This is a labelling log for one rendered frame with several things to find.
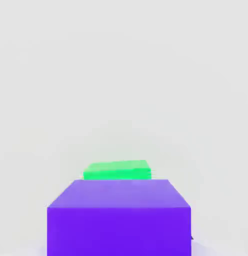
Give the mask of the small purple cube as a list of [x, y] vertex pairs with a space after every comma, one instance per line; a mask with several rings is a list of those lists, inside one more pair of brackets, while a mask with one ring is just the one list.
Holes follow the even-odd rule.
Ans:
[[191, 207], [166, 179], [75, 180], [47, 208], [47, 256], [192, 256]]

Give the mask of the small green cube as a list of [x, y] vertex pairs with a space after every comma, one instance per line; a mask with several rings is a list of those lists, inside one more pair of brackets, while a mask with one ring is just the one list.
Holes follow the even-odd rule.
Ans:
[[151, 180], [146, 160], [124, 160], [90, 164], [82, 174], [84, 180]]

